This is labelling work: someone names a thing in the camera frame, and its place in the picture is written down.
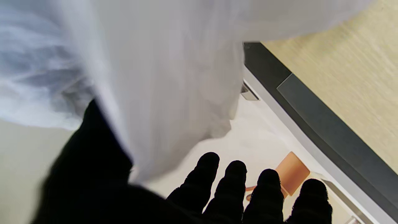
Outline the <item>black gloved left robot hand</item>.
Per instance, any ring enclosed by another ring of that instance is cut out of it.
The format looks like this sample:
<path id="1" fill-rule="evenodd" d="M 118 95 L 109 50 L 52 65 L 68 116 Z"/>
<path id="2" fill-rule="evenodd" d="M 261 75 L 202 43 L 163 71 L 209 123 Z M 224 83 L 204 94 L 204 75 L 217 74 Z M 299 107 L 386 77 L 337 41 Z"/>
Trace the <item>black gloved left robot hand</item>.
<path id="1" fill-rule="evenodd" d="M 95 100 L 81 126 L 55 160 L 41 188 L 34 224 L 331 224 L 326 186 L 306 180 L 290 217 L 277 171 L 261 172 L 243 207 L 247 169 L 231 162 L 213 199 L 220 158 L 203 154 L 183 184 L 167 198 L 128 183 L 132 161 L 121 149 Z"/>

